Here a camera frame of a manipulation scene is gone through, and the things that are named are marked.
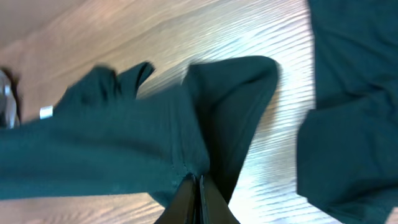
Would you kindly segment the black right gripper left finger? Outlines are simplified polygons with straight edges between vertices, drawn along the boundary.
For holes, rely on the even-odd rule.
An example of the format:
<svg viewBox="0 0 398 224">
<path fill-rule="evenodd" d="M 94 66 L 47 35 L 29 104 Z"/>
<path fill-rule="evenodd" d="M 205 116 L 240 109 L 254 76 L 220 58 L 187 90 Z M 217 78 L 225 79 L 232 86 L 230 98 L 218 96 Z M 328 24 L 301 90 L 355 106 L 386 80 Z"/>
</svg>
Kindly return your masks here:
<svg viewBox="0 0 398 224">
<path fill-rule="evenodd" d="M 194 224 L 197 183 L 193 175 L 187 175 L 178 187 L 170 205 L 155 224 Z"/>
</svg>

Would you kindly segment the plain black t-shirt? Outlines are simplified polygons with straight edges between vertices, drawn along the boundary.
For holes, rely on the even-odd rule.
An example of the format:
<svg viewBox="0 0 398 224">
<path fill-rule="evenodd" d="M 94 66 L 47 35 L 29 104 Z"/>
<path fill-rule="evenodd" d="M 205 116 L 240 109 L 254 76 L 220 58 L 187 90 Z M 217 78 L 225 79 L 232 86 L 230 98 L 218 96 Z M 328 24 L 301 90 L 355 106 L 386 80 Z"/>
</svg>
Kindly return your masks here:
<svg viewBox="0 0 398 224">
<path fill-rule="evenodd" d="M 188 174 L 236 186 L 277 86 L 268 57 L 193 64 L 182 83 L 145 98 L 154 67 L 95 67 L 47 119 L 1 131 L 1 198 L 135 194 L 167 205 Z"/>
</svg>

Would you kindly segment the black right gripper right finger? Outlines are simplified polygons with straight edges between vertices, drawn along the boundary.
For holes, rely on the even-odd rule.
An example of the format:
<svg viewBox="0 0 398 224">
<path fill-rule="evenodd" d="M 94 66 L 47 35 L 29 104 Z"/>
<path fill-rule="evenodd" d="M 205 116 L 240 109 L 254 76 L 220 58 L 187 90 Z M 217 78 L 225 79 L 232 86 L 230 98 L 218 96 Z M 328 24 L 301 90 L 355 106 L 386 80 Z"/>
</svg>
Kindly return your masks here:
<svg viewBox="0 0 398 224">
<path fill-rule="evenodd" d="M 199 187 L 202 224 L 239 224 L 209 175 L 201 176 Z"/>
</svg>

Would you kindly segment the black hydrogen logo shirt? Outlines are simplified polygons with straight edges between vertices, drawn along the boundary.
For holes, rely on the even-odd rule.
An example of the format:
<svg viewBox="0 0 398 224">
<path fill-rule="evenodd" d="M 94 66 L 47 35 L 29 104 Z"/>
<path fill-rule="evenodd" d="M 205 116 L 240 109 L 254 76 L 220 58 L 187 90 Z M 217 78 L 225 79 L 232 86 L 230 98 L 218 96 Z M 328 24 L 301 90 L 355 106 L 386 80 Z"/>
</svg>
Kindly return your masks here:
<svg viewBox="0 0 398 224">
<path fill-rule="evenodd" d="M 310 1 L 316 106 L 297 136 L 297 193 L 342 223 L 397 207 L 397 1 Z"/>
</svg>

